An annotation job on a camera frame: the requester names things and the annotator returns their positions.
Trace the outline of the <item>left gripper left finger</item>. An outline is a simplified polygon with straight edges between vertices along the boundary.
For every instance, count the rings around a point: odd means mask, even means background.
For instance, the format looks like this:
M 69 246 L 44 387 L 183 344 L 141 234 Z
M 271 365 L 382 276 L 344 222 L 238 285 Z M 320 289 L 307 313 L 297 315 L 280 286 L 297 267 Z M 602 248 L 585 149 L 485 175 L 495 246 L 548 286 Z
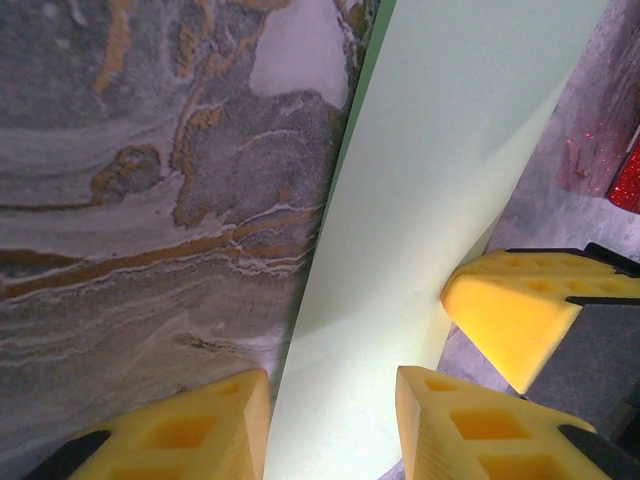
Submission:
M 268 374 L 251 369 L 78 432 L 29 479 L 261 479 Z

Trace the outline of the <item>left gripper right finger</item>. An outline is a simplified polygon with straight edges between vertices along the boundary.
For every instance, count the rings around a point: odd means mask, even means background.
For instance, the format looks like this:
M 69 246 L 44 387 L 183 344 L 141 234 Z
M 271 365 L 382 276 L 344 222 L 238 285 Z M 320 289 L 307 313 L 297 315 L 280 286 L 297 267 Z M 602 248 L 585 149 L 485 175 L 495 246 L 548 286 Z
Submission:
M 595 428 L 570 414 L 419 366 L 396 374 L 409 479 L 617 479 Z

